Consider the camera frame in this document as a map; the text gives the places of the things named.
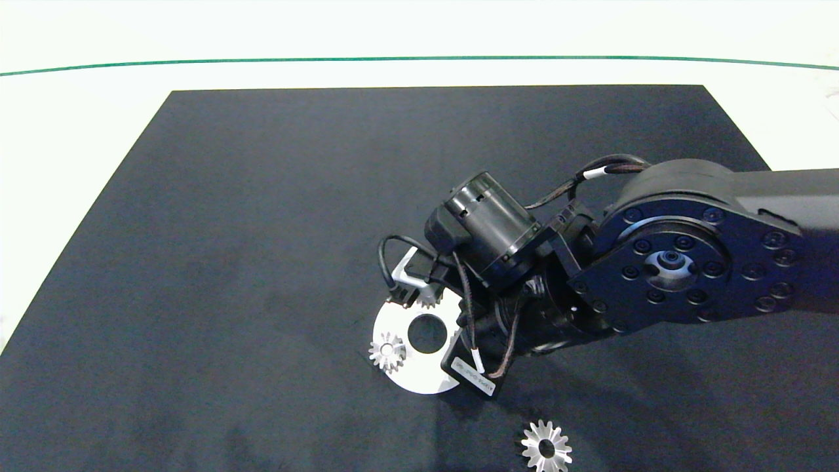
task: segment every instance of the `screw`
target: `screw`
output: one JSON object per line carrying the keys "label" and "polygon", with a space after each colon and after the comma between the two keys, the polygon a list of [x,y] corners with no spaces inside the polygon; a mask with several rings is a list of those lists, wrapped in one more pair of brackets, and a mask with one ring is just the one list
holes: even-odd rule
{"label": "screw", "polygon": [[709,260],[702,267],[702,270],[705,272],[705,275],[709,277],[719,277],[726,271],[726,266],[716,262],[715,260]]}
{"label": "screw", "polygon": [[769,294],[775,298],[786,298],[793,293],[795,293],[795,289],[786,282],[776,282],[769,288]]}
{"label": "screw", "polygon": [[584,281],[574,281],[571,284],[571,288],[577,293],[586,293],[588,291],[588,286],[586,286],[586,282]]}
{"label": "screw", "polygon": [[717,207],[708,207],[702,212],[702,219],[709,223],[719,223],[726,217],[725,213]]}
{"label": "screw", "polygon": [[741,273],[750,281],[756,281],[766,276],[766,269],[760,264],[746,264]]}
{"label": "screw", "polygon": [[664,293],[657,290],[648,291],[647,300],[649,300],[650,303],[661,303],[664,301]]}
{"label": "screw", "polygon": [[641,221],[641,217],[643,215],[644,214],[641,213],[641,210],[632,207],[623,212],[623,219],[626,220],[627,223],[635,223],[637,221]]}
{"label": "screw", "polygon": [[777,265],[792,265],[798,259],[798,254],[792,249],[781,249],[775,251],[772,259]]}
{"label": "screw", "polygon": [[754,301],[754,307],[764,313],[773,311],[777,305],[778,302],[771,296],[761,296]]}
{"label": "screw", "polygon": [[696,313],[696,317],[703,323],[711,323],[719,318],[719,313],[713,308],[702,308]]}
{"label": "screw", "polygon": [[767,249],[781,249],[787,244],[786,234],[780,231],[769,231],[760,240]]}
{"label": "screw", "polygon": [[659,252],[656,259],[662,269],[678,270],[685,266],[685,256],[675,251]]}
{"label": "screw", "polygon": [[606,310],[609,309],[609,307],[606,305],[606,303],[603,300],[595,300],[591,304],[591,307],[594,308],[594,311],[598,312],[598,313],[603,313],[603,312],[605,312]]}
{"label": "screw", "polygon": [[629,280],[637,278],[638,274],[638,269],[635,268],[634,265],[627,265],[623,268],[623,276],[628,278]]}
{"label": "screw", "polygon": [[698,288],[688,290],[687,292],[687,301],[690,303],[699,305],[701,303],[704,303],[707,299],[708,295],[704,291],[699,290]]}
{"label": "screw", "polygon": [[653,245],[646,239],[639,239],[638,241],[635,241],[633,247],[639,254],[647,254],[653,248]]}
{"label": "screw", "polygon": [[693,248],[694,242],[695,241],[693,240],[692,237],[681,235],[681,236],[676,237],[676,240],[674,241],[673,245],[677,249],[686,251],[686,250],[690,250],[690,248]]}

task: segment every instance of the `white background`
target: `white background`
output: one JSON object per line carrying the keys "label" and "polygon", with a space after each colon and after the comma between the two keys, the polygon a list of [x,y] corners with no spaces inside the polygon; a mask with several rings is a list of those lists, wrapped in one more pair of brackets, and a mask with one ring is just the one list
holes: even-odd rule
{"label": "white background", "polygon": [[[833,2],[0,2],[0,72],[142,60],[663,55],[839,66]],[[655,60],[129,66],[0,77],[0,349],[172,90],[702,84],[774,170],[839,166],[839,71]]]}

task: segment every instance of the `robotic arm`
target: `robotic arm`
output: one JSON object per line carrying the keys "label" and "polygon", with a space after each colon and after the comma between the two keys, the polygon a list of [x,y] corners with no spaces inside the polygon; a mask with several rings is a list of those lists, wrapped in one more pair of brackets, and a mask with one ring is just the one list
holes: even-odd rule
{"label": "robotic arm", "polygon": [[[580,182],[615,173],[637,175],[602,213],[576,198]],[[528,212],[564,194],[550,220]],[[519,355],[660,322],[839,313],[839,169],[735,173],[614,155],[527,207],[482,172],[432,212],[425,237],[436,254],[416,244],[408,267],[427,286],[391,279],[391,299],[461,295],[463,329],[441,367],[488,396]]]}

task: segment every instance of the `cylindrical motor housing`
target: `cylindrical motor housing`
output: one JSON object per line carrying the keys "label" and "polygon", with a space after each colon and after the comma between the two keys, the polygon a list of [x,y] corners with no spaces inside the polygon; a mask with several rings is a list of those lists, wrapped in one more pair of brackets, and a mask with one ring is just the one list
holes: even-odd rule
{"label": "cylindrical motor housing", "polygon": [[425,237],[443,254],[455,250],[487,288],[515,282],[531,266],[521,249],[539,223],[486,171],[451,193],[425,223]]}

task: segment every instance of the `white cable tie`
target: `white cable tie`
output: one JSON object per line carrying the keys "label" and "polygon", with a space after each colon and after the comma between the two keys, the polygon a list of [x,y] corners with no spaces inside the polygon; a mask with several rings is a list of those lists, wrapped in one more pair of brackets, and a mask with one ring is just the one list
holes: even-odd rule
{"label": "white cable tie", "polygon": [[586,170],[582,173],[582,178],[590,181],[591,179],[596,179],[598,177],[603,177],[606,175],[606,166],[600,167],[598,169]]}
{"label": "white cable tie", "polygon": [[477,370],[478,374],[483,374],[486,372],[483,369],[483,361],[481,360],[481,352],[477,350],[477,348],[472,349],[472,360],[475,361],[475,370]]}

